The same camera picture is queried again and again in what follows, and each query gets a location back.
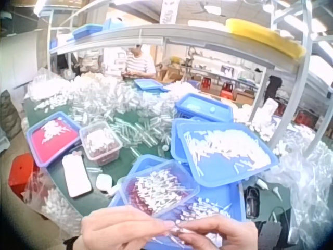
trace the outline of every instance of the background table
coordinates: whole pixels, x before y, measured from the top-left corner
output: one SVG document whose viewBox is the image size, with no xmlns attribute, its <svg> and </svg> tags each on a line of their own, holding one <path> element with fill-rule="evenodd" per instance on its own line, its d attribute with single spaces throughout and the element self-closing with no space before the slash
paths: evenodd
<svg viewBox="0 0 333 250">
<path fill-rule="evenodd" d="M 70 106 L 65 105 L 61 107 L 57 107 L 54 110 L 50 110 L 48 113 L 44 113 L 44 110 L 34 110 L 34 107 L 37 103 L 34 103 L 30 99 L 25 99 L 24 101 L 24 109 L 27 115 L 29 125 L 33 126 L 37 122 L 43 120 L 48 117 L 52 113 L 63 111 L 65 114 L 68 114 Z M 138 121 L 138 114 L 134 111 L 127 112 L 124 115 L 116 114 L 116 117 L 119 117 L 127 122 L 134 123 Z M 158 155 L 157 146 L 148 148 L 145 144 L 141 144 L 137 147 L 138 151 L 144 154 L 153 154 Z M 98 167 L 98 165 L 87 159 L 86 154 L 84 152 L 83 147 L 78 148 L 77 150 L 81 150 L 83 153 L 83 161 L 86 168 L 94 168 Z M 170 159 L 170 152 L 165 152 L 165 157 Z M 107 198 L 105 194 L 96 189 L 96 178 L 100 174 L 99 172 L 91 172 L 87 170 L 89 179 L 91 181 L 93 190 L 89 193 L 83 194 L 82 196 L 71 198 L 69 197 L 67 185 L 65 181 L 65 174 L 63 171 L 62 165 L 62 157 L 59 157 L 55 160 L 49 167 L 47 167 L 47 171 L 54 181 L 55 185 L 60 189 L 64 197 L 68 200 L 68 202 L 82 215 L 87 216 L 92 211 L 107 207 L 111 202 L 110 198 Z M 130 169 L 133 166 L 135 161 L 135 157 L 131 153 L 129 149 L 123 148 L 120 150 L 119 158 L 111 163 L 103 166 L 101 169 L 103 173 L 109 174 L 112 176 L 113 185 L 115 185 L 119 178 L 126 176 Z M 266 221 L 272 213 L 272 210 L 281 206 L 285 210 L 290 208 L 290 192 L 288 189 L 283 188 L 278 184 L 270 184 L 270 187 L 279 186 L 279 191 L 281 196 L 283 197 L 283 202 L 271 192 L 271 191 L 263 191 L 260 190 L 260 215 L 255 221 Z"/>
</svg>

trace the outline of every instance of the clear plastic container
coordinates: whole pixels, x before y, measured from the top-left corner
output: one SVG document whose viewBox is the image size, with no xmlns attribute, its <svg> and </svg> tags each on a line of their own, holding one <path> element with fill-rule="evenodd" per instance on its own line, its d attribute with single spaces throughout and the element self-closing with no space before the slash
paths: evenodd
<svg viewBox="0 0 333 250">
<path fill-rule="evenodd" d="M 171 193 L 175 193 L 176 195 L 180 196 L 176 198 L 176 202 L 169 202 L 169 206 L 163 204 L 163 208 L 159 211 L 148 207 L 148 204 L 145 202 L 145 199 L 142 199 L 138 196 L 138 177 L 149 177 L 154 172 L 159 174 L 161 171 L 167 170 L 169 171 L 169 175 L 175 176 L 176 179 L 173 181 L 178 182 L 182 187 L 179 187 L 178 190 L 172 187 L 166 188 L 162 191 L 162 195 L 158 196 L 159 201 L 165 201 L 167 204 L 167 199 L 164 199 L 166 195 L 170 195 Z M 163 188 L 163 182 L 156 182 L 154 188 Z M 159 217 L 168 211 L 172 210 L 173 208 L 185 203 L 195 195 L 197 195 L 200 191 L 199 184 L 193 179 L 193 177 L 186 171 L 186 169 L 178 163 L 176 160 L 168 160 L 163 162 L 157 166 L 148 168 L 146 170 L 136 172 L 132 175 L 126 177 L 126 179 L 122 182 L 120 188 L 120 194 L 122 196 L 123 202 L 125 205 L 132 205 L 135 208 L 145 212 L 148 215 Z"/>
<path fill-rule="evenodd" d="M 99 145 L 101 145 L 102 142 L 107 142 L 101 147 L 98 147 L 98 145 L 91 145 L 91 141 L 88 139 L 89 134 L 96 134 L 96 131 L 103 132 L 103 135 L 105 136 L 101 140 L 96 137 L 96 142 L 99 143 Z M 80 138 L 88 159 L 95 161 L 99 166 L 103 166 L 118 159 L 119 151 L 123 146 L 123 143 L 105 121 L 99 121 L 81 128 Z"/>
</svg>

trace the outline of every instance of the striped shirt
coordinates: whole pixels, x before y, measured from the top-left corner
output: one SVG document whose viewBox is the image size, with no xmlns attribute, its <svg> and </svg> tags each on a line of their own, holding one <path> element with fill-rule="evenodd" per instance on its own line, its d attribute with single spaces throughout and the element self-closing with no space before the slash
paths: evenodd
<svg viewBox="0 0 333 250">
<path fill-rule="evenodd" d="M 149 54 L 143 54 L 140 57 L 135 57 L 130 54 L 126 61 L 127 71 L 139 71 L 148 74 L 155 74 L 154 61 Z"/>
</svg>

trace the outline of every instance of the yellow plastic bin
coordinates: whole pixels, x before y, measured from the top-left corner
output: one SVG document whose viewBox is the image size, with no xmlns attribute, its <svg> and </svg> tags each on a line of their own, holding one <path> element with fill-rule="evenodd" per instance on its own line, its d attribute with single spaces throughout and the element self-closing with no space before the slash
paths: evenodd
<svg viewBox="0 0 333 250">
<path fill-rule="evenodd" d="M 291 58 L 299 59 L 306 53 L 306 49 L 300 44 L 259 24 L 236 18 L 229 18 L 225 24 L 231 34 L 241 35 L 264 43 Z"/>
</svg>

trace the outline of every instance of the green tabletop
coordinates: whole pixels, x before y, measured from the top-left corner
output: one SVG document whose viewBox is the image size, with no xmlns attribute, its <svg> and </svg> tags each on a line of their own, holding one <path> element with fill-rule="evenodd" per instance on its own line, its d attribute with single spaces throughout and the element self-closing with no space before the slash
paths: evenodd
<svg viewBox="0 0 333 250">
<path fill-rule="evenodd" d="M 44 113 L 44 110 L 34 110 L 34 107 L 37 103 L 32 102 L 30 99 L 24 101 L 24 109 L 27 115 L 29 125 L 33 126 L 42 119 L 48 117 L 52 113 L 57 111 L 63 111 L 65 114 L 68 114 L 69 106 L 61 106 L 50 110 L 48 113 Z M 127 112 L 124 115 L 116 114 L 116 117 L 119 117 L 127 122 L 134 123 L 138 121 L 138 114 L 134 111 Z M 158 155 L 157 146 L 148 148 L 145 144 L 141 144 L 137 147 L 138 151 L 144 154 L 153 154 Z M 83 153 L 83 161 L 85 167 L 87 168 L 87 173 L 93 190 L 89 193 L 83 194 L 82 196 L 71 198 L 69 197 L 67 185 L 65 181 L 65 174 L 62 166 L 62 157 L 59 157 L 55 162 L 53 162 L 47 171 L 50 174 L 50 177 L 53 179 L 55 185 L 60 189 L 64 197 L 69 201 L 69 203 L 82 215 L 87 216 L 92 211 L 107 207 L 111 202 L 110 198 L 107 198 L 105 194 L 100 192 L 96 188 L 96 178 L 100 172 L 91 171 L 94 168 L 100 168 L 98 165 L 87 159 L 83 147 L 78 148 Z M 166 152 L 166 158 L 171 158 L 170 152 Z M 111 163 L 103 166 L 101 169 L 103 173 L 109 174 L 113 178 L 113 185 L 117 183 L 117 180 L 123 176 L 126 176 L 130 169 L 132 168 L 135 157 L 129 149 L 123 148 L 120 150 L 119 158 Z M 262 191 L 260 190 L 260 216 L 256 221 L 265 221 L 268 220 L 272 209 L 277 206 L 282 206 L 285 210 L 290 208 L 290 192 L 288 189 L 280 189 L 281 195 L 284 199 L 284 202 L 281 203 L 277 197 L 271 191 Z"/>
</svg>

